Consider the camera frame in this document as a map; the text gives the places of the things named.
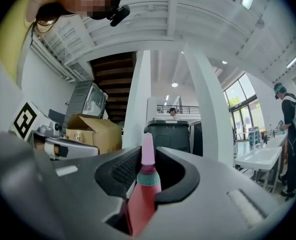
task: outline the black railing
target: black railing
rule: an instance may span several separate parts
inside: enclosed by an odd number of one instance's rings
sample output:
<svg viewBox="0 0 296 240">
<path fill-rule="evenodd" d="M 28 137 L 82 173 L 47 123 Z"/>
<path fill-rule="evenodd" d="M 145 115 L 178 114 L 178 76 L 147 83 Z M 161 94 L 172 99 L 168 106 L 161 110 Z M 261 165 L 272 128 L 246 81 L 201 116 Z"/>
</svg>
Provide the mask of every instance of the black railing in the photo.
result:
<svg viewBox="0 0 296 240">
<path fill-rule="evenodd" d="M 170 108 L 175 108 L 177 114 L 200 114 L 198 106 L 164 106 L 157 105 L 157 113 L 168 113 Z"/>
</svg>

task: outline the gray trash bin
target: gray trash bin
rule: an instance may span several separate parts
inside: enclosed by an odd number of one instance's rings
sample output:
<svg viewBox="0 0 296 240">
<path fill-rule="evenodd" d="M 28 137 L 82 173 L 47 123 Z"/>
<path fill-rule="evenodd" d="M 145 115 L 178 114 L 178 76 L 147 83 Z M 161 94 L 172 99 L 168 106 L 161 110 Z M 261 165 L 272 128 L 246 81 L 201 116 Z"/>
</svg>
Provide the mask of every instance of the gray trash bin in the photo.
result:
<svg viewBox="0 0 296 240">
<path fill-rule="evenodd" d="M 151 133 L 154 151 L 156 147 L 166 147 L 190 153 L 189 123 L 187 121 L 152 120 L 144 133 Z"/>
</svg>

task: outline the black shirt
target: black shirt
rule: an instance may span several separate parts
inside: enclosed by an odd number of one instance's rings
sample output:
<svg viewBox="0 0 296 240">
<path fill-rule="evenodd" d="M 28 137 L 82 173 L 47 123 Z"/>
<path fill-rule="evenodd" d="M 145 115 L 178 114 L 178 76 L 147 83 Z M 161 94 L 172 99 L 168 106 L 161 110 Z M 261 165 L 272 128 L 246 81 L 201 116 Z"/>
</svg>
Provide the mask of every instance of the black shirt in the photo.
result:
<svg viewBox="0 0 296 240">
<path fill-rule="evenodd" d="M 290 96 L 293 99 L 296 100 L 296 96 L 292 93 L 286 93 L 284 95 L 284 97 L 286 96 Z M 293 124 L 293 119 L 296 113 L 296 102 L 293 102 L 291 100 L 285 99 L 282 101 L 282 111 L 284 114 L 284 124 L 286 125 L 290 125 L 290 127 L 288 128 L 288 135 L 291 138 L 295 138 L 296 137 L 296 127 Z"/>
</svg>

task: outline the person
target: person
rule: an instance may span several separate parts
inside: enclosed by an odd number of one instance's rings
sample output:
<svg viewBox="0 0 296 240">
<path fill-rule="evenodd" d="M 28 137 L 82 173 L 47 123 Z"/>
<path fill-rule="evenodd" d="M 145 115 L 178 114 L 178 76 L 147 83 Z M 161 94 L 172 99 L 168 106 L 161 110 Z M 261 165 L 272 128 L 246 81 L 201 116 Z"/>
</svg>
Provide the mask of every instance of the person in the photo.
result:
<svg viewBox="0 0 296 240">
<path fill-rule="evenodd" d="M 17 65 L 31 27 L 31 34 L 35 28 L 48 31 L 60 17 L 74 14 L 94 20 L 109 19 L 119 9 L 119 3 L 120 0 L 16 0 L 0 23 L 0 67 L 20 86 Z"/>
<path fill-rule="evenodd" d="M 174 107 L 169 109 L 169 114 L 170 116 L 172 116 L 172 118 L 176 121 L 181 121 L 181 119 L 179 118 L 179 116 L 177 115 L 177 111 Z"/>
<path fill-rule="evenodd" d="M 274 91 L 277 99 L 282 100 L 282 111 L 284 114 L 284 124 L 280 125 L 280 130 L 288 130 L 288 170 L 281 176 L 279 180 L 287 189 L 281 192 L 284 197 L 292 198 L 296 193 L 296 128 L 293 124 L 295 117 L 296 96 L 292 93 L 287 93 L 287 89 L 281 84 L 277 83 L 274 86 Z"/>
</svg>

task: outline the wooden stairs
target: wooden stairs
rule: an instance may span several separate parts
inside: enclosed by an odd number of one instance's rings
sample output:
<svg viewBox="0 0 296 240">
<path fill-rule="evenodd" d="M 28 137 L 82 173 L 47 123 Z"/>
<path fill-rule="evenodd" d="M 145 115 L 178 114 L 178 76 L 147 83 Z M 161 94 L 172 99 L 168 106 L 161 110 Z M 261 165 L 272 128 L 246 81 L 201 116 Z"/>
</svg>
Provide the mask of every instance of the wooden stairs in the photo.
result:
<svg viewBox="0 0 296 240">
<path fill-rule="evenodd" d="M 90 62 L 94 82 L 108 94 L 106 111 L 114 122 L 125 121 L 136 52 L 114 54 Z"/>
</svg>

